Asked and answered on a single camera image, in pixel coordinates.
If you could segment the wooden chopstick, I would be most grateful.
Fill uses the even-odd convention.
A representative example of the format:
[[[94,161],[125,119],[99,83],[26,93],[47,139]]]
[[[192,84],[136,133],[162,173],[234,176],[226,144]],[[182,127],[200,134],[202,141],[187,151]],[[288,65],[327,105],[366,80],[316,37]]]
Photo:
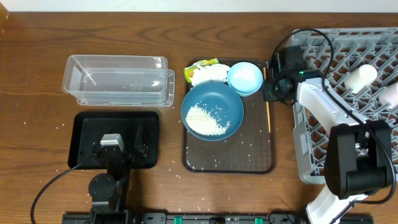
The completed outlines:
[[[264,81],[267,80],[267,74],[266,74],[266,67],[263,68],[263,76],[264,76]],[[269,102],[266,101],[266,111],[267,111],[267,123],[268,123],[268,131],[271,133],[271,115],[270,115],[270,108],[269,108]]]

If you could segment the white plastic cup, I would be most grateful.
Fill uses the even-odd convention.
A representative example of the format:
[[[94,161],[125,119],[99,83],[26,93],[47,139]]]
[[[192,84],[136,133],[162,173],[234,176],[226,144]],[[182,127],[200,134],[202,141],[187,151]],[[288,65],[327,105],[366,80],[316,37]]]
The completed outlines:
[[[352,90],[352,94],[359,93],[377,78],[377,70],[372,65],[364,64],[350,73],[344,81],[345,87]]]

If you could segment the pink plastic cup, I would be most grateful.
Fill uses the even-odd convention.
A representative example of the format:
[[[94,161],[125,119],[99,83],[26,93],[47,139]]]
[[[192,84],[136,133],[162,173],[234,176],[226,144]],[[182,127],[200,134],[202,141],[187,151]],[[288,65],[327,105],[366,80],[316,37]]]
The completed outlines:
[[[398,102],[398,83],[394,83],[386,88],[386,91],[384,91],[380,96],[379,96],[379,101],[381,102],[382,105],[389,105],[388,108],[391,110],[394,107],[397,106]]]

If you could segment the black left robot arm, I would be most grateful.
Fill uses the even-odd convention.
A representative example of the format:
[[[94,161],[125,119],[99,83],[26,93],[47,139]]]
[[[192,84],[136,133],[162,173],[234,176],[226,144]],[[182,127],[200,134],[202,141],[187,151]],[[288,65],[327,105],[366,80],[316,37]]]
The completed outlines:
[[[92,156],[106,172],[98,174],[89,183],[92,198],[90,223],[139,223],[138,214],[126,207],[132,169],[145,166],[148,147],[144,128],[137,127],[132,149],[127,149],[120,134],[105,134]]]

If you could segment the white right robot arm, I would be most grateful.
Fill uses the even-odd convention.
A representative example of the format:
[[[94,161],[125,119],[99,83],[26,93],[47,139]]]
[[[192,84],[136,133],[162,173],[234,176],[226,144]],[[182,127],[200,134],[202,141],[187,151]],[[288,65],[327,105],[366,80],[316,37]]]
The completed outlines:
[[[339,223],[356,204],[382,204],[396,190],[391,129],[357,114],[322,72],[302,70],[263,81],[265,101],[292,100],[308,109],[328,133],[326,185],[306,206],[308,223]]]

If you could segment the grey dishwasher rack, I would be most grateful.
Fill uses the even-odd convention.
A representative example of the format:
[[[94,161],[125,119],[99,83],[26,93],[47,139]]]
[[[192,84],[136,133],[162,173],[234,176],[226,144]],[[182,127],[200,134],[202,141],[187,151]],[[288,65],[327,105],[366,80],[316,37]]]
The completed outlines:
[[[300,32],[287,45],[299,45],[308,68],[326,70],[334,90],[369,119],[383,119],[391,127],[392,160],[397,162],[397,108],[382,105],[379,96],[397,82],[397,28],[322,29],[331,45],[316,33]],[[357,94],[344,86],[350,73],[363,64],[377,70],[373,83]],[[305,184],[324,184],[323,168],[328,136],[320,123],[299,103],[293,106],[293,129],[298,176]]]

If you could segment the black plastic bin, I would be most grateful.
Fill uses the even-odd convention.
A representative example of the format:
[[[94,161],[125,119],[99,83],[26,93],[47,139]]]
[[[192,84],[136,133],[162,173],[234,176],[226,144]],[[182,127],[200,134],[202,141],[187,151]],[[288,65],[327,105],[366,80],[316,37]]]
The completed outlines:
[[[142,125],[148,147],[148,158],[141,169],[150,169],[157,163],[159,146],[159,115],[153,111],[84,111],[75,116],[68,155],[70,168],[81,164],[81,169],[104,169],[91,155],[99,146],[108,128],[117,129],[127,149],[132,149],[137,127]]]

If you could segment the light blue bowl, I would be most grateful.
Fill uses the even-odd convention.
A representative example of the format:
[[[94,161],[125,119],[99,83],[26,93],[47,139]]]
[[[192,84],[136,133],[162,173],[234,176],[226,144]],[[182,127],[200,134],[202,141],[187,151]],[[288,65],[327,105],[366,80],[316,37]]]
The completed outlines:
[[[263,74],[253,63],[239,62],[227,73],[228,85],[240,96],[249,96],[262,86]]]

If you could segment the clear plastic container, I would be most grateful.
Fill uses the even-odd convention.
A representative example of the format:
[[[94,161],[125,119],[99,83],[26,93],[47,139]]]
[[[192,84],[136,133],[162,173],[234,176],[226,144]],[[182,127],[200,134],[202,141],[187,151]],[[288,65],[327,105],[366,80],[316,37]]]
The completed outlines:
[[[174,81],[165,57],[71,55],[62,90],[81,105],[169,105]]]

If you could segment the dark blue plate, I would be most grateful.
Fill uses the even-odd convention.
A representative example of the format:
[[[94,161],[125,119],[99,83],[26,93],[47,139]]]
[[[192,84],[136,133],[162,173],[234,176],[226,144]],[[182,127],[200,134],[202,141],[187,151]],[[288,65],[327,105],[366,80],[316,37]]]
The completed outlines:
[[[185,122],[185,117],[188,110],[195,105],[206,109],[215,118],[221,119],[222,125],[229,121],[230,127],[227,132],[220,136],[203,136],[190,129]],[[187,92],[182,102],[181,117],[186,129],[195,137],[206,141],[219,141],[230,137],[239,129],[244,118],[244,106],[240,96],[230,86],[206,82]]]

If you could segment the pile of white rice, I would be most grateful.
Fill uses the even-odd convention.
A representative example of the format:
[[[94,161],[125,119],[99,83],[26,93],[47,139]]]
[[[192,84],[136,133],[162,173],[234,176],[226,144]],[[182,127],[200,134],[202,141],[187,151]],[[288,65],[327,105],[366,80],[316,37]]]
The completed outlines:
[[[220,136],[227,132],[230,122],[225,125],[220,123],[221,119],[215,118],[209,111],[199,107],[192,106],[185,117],[188,127],[195,133],[203,136]]]

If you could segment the dark brown serving tray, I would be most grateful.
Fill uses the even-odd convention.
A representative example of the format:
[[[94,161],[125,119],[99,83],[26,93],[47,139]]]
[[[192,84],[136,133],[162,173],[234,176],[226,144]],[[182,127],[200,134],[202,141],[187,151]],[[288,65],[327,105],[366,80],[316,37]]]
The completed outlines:
[[[255,64],[263,74],[265,62],[258,59],[221,58],[220,64],[230,68],[239,62]],[[194,86],[185,85],[185,95]],[[239,173],[266,174],[276,164],[274,133],[268,131],[266,102],[260,89],[249,96],[240,96],[244,106],[244,118],[234,134],[219,141],[206,141],[195,137],[184,126],[182,162],[191,172],[196,173]]]

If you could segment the green yellow snack wrapper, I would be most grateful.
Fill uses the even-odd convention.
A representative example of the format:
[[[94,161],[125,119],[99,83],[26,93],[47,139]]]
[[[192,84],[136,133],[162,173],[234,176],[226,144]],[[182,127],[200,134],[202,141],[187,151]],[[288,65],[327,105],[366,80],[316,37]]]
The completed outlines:
[[[192,82],[192,78],[194,76],[194,71],[195,69],[200,69],[202,67],[206,67],[206,66],[210,66],[210,65],[214,65],[219,63],[217,58],[212,58],[212,59],[208,59],[208,60],[199,60],[197,62],[195,62],[193,65],[184,68],[184,76],[185,79],[188,83]]]

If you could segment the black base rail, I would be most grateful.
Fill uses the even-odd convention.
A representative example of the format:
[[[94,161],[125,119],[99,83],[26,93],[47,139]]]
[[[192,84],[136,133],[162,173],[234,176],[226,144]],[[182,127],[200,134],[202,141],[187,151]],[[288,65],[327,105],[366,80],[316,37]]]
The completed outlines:
[[[65,214],[63,224],[84,223],[139,223],[139,224],[289,224],[307,221],[294,214],[254,215],[166,215],[164,213],[145,213],[141,217],[127,219],[127,216],[112,216],[110,218],[91,218],[89,214]]]

